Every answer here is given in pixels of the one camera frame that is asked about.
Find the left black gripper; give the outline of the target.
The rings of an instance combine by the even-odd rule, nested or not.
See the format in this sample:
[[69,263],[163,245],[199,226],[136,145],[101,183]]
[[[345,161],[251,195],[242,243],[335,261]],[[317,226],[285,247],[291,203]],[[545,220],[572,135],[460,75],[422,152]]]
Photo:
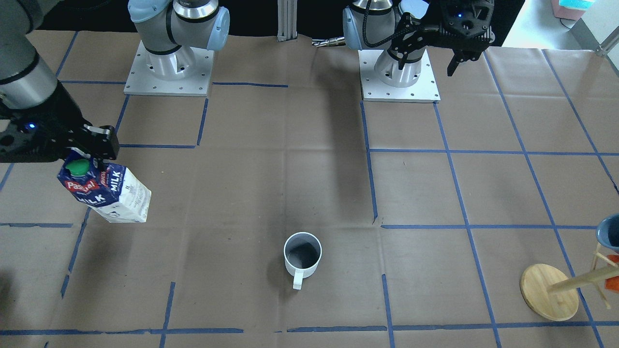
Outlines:
[[475,61],[493,44],[493,0],[403,0],[389,49],[404,70],[412,53],[427,46],[448,48],[454,55],[447,66],[451,77],[466,61]]

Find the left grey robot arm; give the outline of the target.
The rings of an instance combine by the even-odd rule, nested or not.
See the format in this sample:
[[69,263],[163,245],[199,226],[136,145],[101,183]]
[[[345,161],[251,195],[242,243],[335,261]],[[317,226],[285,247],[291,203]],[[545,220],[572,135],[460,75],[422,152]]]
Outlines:
[[378,49],[374,67],[392,87],[413,86],[427,46],[447,48],[452,76],[466,61],[477,61],[494,42],[492,0],[356,0],[343,9],[343,37],[350,49]]

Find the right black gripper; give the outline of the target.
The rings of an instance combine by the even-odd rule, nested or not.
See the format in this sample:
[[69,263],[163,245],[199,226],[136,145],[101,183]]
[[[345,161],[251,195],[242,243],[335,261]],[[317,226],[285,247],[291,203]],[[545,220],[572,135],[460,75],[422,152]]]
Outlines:
[[46,101],[32,108],[11,109],[2,102],[1,118],[9,121],[1,132],[2,163],[64,160],[70,148],[100,160],[115,160],[118,156],[115,128],[95,127],[84,119],[62,83]]

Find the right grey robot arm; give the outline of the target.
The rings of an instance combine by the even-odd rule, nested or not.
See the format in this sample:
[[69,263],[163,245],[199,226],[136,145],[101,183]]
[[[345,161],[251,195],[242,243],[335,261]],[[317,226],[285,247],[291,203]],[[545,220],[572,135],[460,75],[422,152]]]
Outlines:
[[2,163],[205,145],[215,53],[230,29],[219,0],[113,6],[110,22],[137,32],[40,29],[62,4],[1,2]]

